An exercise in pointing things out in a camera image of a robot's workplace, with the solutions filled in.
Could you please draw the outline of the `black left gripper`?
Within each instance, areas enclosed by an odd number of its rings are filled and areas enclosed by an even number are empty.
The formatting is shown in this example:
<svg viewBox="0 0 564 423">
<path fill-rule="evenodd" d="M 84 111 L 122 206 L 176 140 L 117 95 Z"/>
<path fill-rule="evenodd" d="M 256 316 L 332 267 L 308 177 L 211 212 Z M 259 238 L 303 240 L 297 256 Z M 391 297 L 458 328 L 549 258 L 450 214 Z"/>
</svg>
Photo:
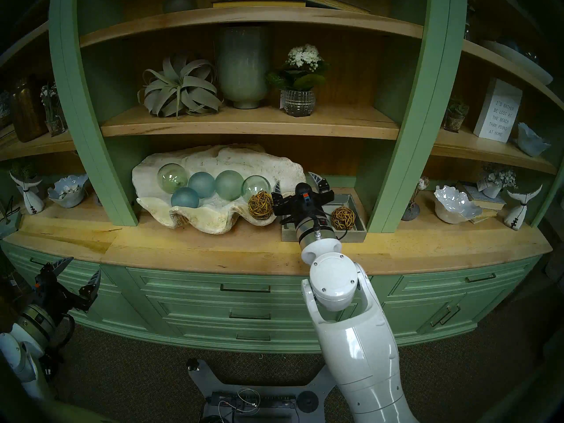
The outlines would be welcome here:
<svg viewBox="0 0 564 423">
<path fill-rule="evenodd" d="M 102 270 L 98 268 L 89 281 L 74 294 L 58 282 L 58 276 L 72 263 L 73 257 L 47 262 L 35 277 L 34 304 L 53 321 L 61 321 L 70 310 L 88 313 L 98 296 Z"/>
</svg>

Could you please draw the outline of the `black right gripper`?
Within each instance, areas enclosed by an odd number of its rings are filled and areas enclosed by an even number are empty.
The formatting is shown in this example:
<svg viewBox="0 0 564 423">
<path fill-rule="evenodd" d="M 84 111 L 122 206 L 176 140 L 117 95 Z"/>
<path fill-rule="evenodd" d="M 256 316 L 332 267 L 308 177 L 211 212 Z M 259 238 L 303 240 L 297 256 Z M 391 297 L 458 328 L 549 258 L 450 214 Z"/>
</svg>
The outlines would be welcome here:
<svg viewBox="0 0 564 423">
<path fill-rule="evenodd" d="M 280 224 L 299 224 L 306 218 L 323 217 L 323 205 L 333 201 L 333 191 L 324 177 L 309 171 L 307 183 L 297 183 L 294 195 L 283 197 L 280 182 L 276 182 L 271 197 Z"/>
</svg>

